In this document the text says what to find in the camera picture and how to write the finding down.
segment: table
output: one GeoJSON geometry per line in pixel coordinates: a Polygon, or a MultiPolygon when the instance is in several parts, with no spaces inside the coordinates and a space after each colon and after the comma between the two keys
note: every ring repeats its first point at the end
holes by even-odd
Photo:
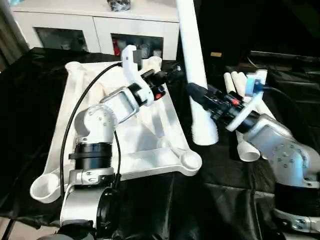
{"type": "MultiPolygon", "coordinates": [[[[46,163],[68,75],[64,65],[71,61],[116,60],[119,58],[101,53],[34,48],[0,74],[1,150],[4,153],[0,216],[34,227],[59,224],[61,201],[37,202],[30,197],[29,188],[42,174],[46,163]]],[[[164,62],[164,70],[171,65],[172,62],[164,62]]],[[[216,75],[210,83],[223,89],[222,75],[216,75]]],[[[318,78],[288,76],[287,80],[272,82],[288,90],[296,100],[304,99],[303,110],[319,142],[320,128],[315,118],[320,114],[318,78]],[[303,92],[303,88],[311,88],[312,93],[303,92]]],[[[274,179],[268,163],[239,161],[236,137],[222,126],[219,126],[217,144],[195,145],[190,108],[185,104],[188,96],[184,81],[176,81],[168,88],[189,146],[202,157],[202,168],[193,177],[173,172],[122,182],[122,207],[114,237],[251,240],[276,236],[278,229],[270,216],[274,179]]],[[[275,105],[273,96],[267,94],[265,98],[276,118],[285,121],[283,116],[290,113],[285,104],[277,101],[275,105]]],[[[297,139],[308,141],[297,125],[291,127],[297,139]]]]}

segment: curtain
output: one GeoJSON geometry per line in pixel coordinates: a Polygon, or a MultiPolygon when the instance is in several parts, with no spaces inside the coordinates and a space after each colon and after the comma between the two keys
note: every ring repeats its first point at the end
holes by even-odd
{"type": "Polygon", "coordinates": [[[10,9],[8,0],[0,0],[0,71],[29,50],[10,9]]]}

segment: red light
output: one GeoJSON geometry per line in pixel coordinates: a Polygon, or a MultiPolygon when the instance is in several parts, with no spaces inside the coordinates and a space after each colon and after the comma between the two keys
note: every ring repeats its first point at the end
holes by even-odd
{"type": "Polygon", "coordinates": [[[232,99],[232,104],[233,105],[239,105],[240,101],[238,99],[232,99]]]}

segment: white cabinet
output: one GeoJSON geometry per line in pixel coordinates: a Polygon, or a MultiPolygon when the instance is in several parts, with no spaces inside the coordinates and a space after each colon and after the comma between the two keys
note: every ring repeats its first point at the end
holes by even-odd
{"type": "Polygon", "coordinates": [[[132,36],[135,39],[141,37],[140,40],[133,40],[139,44],[150,43],[145,45],[149,48],[151,55],[152,51],[160,49],[163,51],[163,59],[176,59],[179,23],[94,17],[94,24],[101,52],[104,54],[114,54],[114,39],[129,39],[130,41],[130,36],[132,36]]]}
{"type": "Polygon", "coordinates": [[[13,16],[30,48],[119,55],[134,44],[143,56],[175,60],[179,37],[176,0],[135,0],[112,12],[107,0],[24,0],[13,16]]]}
{"type": "Polygon", "coordinates": [[[30,48],[101,51],[91,16],[38,12],[14,12],[13,16],[30,48]]]}

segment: cabinet door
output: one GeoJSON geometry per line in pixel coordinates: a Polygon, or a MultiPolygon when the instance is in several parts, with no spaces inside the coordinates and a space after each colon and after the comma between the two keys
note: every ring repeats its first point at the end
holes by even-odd
{"type": "Polygon", "coordinates": [[[101,52],[119,55],[125,45],[136,45],[142,57],[153,55],[175,60],[179,23],[94,17],[101,52]]]}
{"type": "Polygon", "coordinates": [[[13,16],[30,48],[100,52],[91,16],[36,12],[14,12],[13,16]]]}

